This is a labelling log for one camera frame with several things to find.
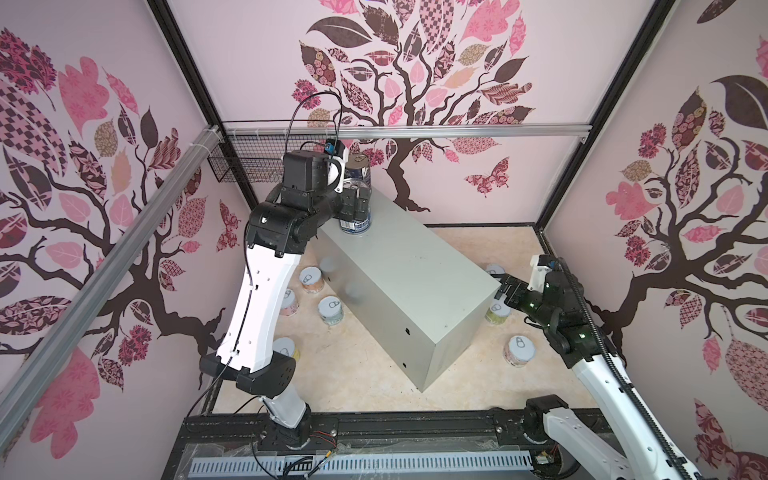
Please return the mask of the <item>light green small can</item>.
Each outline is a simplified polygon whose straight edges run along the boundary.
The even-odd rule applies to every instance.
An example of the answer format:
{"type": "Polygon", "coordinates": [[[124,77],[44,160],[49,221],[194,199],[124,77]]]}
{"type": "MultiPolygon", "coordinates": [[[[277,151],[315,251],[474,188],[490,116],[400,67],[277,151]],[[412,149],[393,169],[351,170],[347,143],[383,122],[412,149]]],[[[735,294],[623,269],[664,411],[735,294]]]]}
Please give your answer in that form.
{"type": "Polygon", "coordinates": [[[511,315],[512,309],[502,300],[494,299],[486,310],[484,318],[492,325],[502,325],[511,315]]]}

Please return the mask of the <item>blue white label can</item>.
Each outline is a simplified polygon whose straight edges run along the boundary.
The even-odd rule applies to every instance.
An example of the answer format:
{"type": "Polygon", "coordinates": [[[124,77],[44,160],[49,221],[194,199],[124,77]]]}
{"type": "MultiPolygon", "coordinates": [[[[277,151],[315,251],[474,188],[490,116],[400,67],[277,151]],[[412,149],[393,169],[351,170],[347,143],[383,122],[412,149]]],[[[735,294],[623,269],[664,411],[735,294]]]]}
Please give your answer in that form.
{"type": "MultiPolygon", "coordinates": [[[[343,182],[343,188],[344,187],[362,187],[363,185],[366,185],[364,182],[357,180],[357,179],[344,179],[343,182]]],[[[352,222],[345,222],[339,220],[340,228],[345,231],[346,233],[350,234],[359,234],[367,231],[371,225],[371,210],[370,210],[370,217],[367,221],[361,222],[361,223],[352,223],[352,222]]]]}

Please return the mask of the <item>dark blue tall can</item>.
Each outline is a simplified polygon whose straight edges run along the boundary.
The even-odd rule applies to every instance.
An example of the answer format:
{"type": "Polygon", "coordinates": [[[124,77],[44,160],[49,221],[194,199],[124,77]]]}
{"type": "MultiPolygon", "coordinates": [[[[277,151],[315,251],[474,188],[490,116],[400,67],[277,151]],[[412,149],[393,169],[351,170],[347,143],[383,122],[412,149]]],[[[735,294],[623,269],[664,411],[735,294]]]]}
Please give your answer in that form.
{"type": "Polygon", "coordinates": [[[368,187],[372,185],[371,164],[368,156],[364,153],[351,153],[345,167],[346,179],[357,179],[364,182],[368,187]]]}

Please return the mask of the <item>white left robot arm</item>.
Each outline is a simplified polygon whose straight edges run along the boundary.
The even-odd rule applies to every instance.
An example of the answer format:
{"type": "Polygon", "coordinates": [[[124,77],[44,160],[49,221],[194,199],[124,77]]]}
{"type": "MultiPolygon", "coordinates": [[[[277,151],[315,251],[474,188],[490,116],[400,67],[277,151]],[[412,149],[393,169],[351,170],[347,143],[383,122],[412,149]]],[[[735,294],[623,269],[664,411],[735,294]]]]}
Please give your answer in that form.
{"type": "Polygon", "coordinates": [[[264,402],[284,430],[305,428],[310,408],[291,380],[294,358],[273,341],[288,284],[309,241],[327,221],[361,221],[370,196],[344,185],[349,153],[340,141],[320,152],[294,150],[282,157],[281,181],[250,213],[244,228],[244,275],[228,330],[200,369],[264,402]]]}

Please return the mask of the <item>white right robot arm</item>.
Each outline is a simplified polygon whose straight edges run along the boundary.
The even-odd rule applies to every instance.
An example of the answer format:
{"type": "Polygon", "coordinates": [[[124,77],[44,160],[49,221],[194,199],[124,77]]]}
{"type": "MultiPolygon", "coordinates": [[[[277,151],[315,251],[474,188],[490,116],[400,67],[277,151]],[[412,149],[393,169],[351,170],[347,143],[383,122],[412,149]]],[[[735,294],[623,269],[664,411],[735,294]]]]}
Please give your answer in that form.
{"type": "Polygon", "coordinates": [[[554,442],[595,479],[701,478],[698,467],[660,426],[632,384],[566,262],[535,255],[531,268],[528,281],[497,275],[500,286],[495,297],[539,327],[590,393],[620,447],[614,449],[556,395],[527,400],[525,436],[534,443],[554,442]]]}

